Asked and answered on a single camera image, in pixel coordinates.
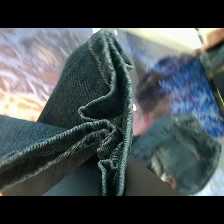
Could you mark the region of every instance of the crumpled fabric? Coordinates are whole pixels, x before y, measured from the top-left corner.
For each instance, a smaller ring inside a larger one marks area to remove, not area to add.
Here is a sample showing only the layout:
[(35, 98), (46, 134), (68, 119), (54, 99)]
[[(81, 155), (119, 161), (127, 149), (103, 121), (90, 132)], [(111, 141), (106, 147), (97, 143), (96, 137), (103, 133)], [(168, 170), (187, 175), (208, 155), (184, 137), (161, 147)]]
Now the crumpled fabric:
[(193, 115), (179, 114), (162, 116), (143, 136), (135, 137), (130, 155), (161, 179), (164, 174), (172, 179), (178, 192), (192, 195), (213, 175), (220, 152), (221, 145)]
[(128, 58), (101, 30), (67, 60), (37, 122), (0, 116), (0, 189), (70, 156), (80, 166), (97, 153), (101, 195), (123, 195), (132, 142)]

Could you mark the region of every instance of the denim fabric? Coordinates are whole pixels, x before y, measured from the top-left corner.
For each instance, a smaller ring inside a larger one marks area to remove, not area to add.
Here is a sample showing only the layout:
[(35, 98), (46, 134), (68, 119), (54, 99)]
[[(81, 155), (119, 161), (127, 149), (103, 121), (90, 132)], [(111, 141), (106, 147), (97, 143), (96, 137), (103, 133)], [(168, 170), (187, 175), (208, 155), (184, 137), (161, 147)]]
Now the denim fabric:
[(166, 115), (140, 137), (130, 154), (152, 168), (152, 158), (175, 179), (176, 189), (190, 195), (200, 191), (214, 173), (221, 146), (201, 128), (192, 115)]
[(199, 60), (207, 72), (214, 72), (224, 65), (224, 41), (200, 55)]
[(128, 58), (111, 33), (94, 34), (68, 59), (38, 122), (0, 116), (0, 189), (78, 154), (98, 154), (102, 195), (123, 195), (132, 142)]

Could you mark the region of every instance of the blue patterned cloth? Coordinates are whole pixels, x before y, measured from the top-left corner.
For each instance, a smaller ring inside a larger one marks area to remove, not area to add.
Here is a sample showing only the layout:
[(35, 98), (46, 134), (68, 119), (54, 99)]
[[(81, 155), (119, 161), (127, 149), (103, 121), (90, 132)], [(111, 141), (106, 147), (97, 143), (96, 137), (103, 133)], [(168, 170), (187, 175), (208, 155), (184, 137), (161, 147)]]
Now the blue patterned cloth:
[(191, 56), (170, 56), (153, 70), (161, 72), (161, 92), (169, 95), (170, 113), (191, 113), (213, 137), (224, 136), (224, 119), (200, 61)]

